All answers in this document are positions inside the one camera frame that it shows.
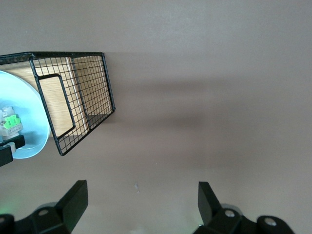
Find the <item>metal screw head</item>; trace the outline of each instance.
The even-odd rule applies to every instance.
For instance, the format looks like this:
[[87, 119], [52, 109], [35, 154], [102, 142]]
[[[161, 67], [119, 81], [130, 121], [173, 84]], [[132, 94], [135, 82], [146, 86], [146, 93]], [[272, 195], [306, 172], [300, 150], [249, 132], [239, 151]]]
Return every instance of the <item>metal screw head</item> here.
[[266, 224], [268, 224], [270, 226], [276, 226], [276, 222], [272, 218], [265, 218], [264, 221], [266, 222]]
[[230, 218], [233, 218], [235, 216], [234, 212], [230, 210], [226, 210], [225, 215]]

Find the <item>black wire mesh basket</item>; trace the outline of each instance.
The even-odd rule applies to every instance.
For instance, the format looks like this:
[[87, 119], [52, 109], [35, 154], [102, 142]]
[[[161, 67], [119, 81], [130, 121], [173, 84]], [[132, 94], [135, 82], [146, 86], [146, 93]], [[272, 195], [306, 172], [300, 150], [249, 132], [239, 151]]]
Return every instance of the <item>black wire mesh basket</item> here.
[[60, 155], [67, 154], [115, 110], [102, 52], [25, 52], [0, 56], [0, 70], [40, 94]]

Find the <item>black plastic part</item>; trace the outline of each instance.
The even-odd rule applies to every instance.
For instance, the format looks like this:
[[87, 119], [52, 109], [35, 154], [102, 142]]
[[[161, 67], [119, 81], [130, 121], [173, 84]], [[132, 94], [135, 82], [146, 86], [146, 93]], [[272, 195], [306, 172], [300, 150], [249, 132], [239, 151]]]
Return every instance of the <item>black plastic part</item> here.
[[9, 142], [14, 142], [15, 143], [15, 148], [18, 149], [18, 148], [20, 148], [20, 147], [25, 145], [25, 137], [24, 137], [24, 135], [18, 135], [18, 136], [14, 137], [14, 138], [5, 140], [2, 143], [3, 144], [7, 144]]
[[11, 147], [9, 145], [0, 146], [0, 167], [13, 161]]
[[205, 226], [222, 208], [208, 182], [198, 184], [198, 208]]
[[55, 205], [55, 209], [71, 232], [88, 206], [88, 189], [84, 180], [79, 180]]
[[16, 222], [11, 214], [0, 214], [0, 233], [70, 234], [87, 206], [87, 181], [79, 180], [55, 207], [40, 208]]
[[[207, 182], [199, 183], [198, 208], [204, 226], [194, 234], [294, 234], [280, 218], [261, 216], [254, 223], [233, 209], [223, 209]], [[268, 218], [274, 221], [273, 225], [266, 222]]]

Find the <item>green light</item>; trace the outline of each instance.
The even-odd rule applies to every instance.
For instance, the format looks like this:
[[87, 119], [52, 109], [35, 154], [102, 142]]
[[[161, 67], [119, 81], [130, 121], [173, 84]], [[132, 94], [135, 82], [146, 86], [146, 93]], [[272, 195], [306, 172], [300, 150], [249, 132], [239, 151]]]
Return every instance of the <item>green light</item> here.
[[3, 125], [6, 129], [10, 129], [18, 124], [20, 124], [20, 118], [17, 115], [11, 115], [4, 119], [6, 123]]

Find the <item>small toy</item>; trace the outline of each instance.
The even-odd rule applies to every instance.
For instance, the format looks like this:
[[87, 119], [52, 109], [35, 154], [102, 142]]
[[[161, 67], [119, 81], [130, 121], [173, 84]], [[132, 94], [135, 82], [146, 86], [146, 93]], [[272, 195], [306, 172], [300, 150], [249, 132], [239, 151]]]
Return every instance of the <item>small toy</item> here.
[[11, 106], [3, 107], [0, 110], [0, 136], [3, 140], [9, 140], [19, 135], [23, 125], [18, 115]]

